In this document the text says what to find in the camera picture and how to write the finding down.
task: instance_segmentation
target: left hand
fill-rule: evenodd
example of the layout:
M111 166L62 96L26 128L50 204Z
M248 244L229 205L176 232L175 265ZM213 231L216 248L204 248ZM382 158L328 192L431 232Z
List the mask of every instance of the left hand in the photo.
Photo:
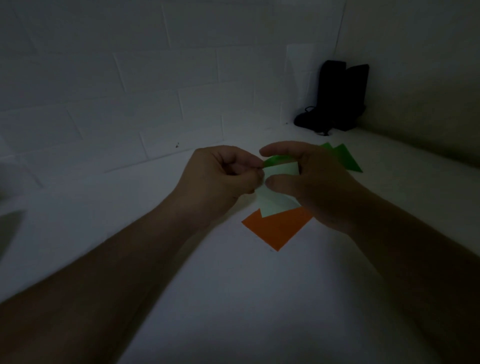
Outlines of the left hand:
M207 227L238 200L262 184L263 161L235 146L194 151L180 180L168 196L194 230Z

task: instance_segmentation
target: white wall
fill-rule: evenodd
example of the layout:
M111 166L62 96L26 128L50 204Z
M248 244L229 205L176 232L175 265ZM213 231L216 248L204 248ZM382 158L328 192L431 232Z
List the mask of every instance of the white wall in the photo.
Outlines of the white wall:
M348 0L335 58L369 63L362 126L480 166L480 2Z
M0 0L0 190L242 133L313 103L343 0Z

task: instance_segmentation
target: right hand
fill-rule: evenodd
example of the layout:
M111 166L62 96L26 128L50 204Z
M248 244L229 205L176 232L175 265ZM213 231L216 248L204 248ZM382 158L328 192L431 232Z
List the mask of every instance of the right hand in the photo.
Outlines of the right hand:
M373 193L358 183L327 149L302 142L277 142L260 149L264 157L289 155L300 175L277 174L267 178L272 191L288 194L322 224L344 233L354 228Z

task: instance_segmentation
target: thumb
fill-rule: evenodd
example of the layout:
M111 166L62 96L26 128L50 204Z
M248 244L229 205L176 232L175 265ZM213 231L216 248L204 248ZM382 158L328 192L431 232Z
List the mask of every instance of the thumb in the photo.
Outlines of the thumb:
M229 176L231 184L234 186L238 195L247 194L260 186L264 179L264 171L261 169L251 169L238 176Z
M274 192L295 197L298 195L298 178L289 174L275 174L266 179L265 185Z

